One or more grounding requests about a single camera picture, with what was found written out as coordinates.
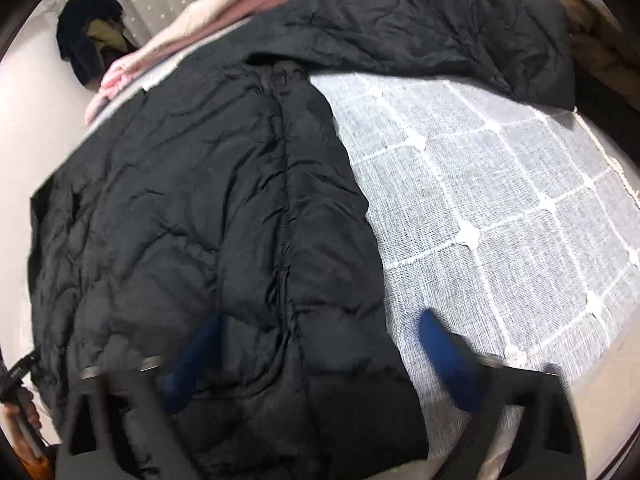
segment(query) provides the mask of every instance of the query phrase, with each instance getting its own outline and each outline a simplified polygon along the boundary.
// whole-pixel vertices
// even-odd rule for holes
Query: dark blue garment
[[[69,0],[62,9],[56,31],[60,57],[71,62],[83,85],[102,76],[106,69],[94,42],[86,34],[89,23],[93,20],[118,22],[121,16],[122,6],[117,0]]]

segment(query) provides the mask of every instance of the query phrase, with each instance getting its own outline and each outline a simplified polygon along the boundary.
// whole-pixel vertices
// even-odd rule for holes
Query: person's arm
[[[28,392],[28,396],[30,399],[33,399],[33,394],[31,392]],[[40,430],[42,428],[42,423],[40,422],[40,415],[38,414],[35,404],[30,402],[25,407],[25,411],[29,423],[36,430]],[[20,408],[12,404],[4,404],[0,413],[6,424],[8,437],[14,446],[15,454],[20,459],[27,472],[34,478],[34,480],[53,480],[53,471],[49,460],[46,457],[42,457],[41,459],[36,458],[31,446],[29,446],[22,434],[20,427],[18,427],[15,417],[20,415]]]

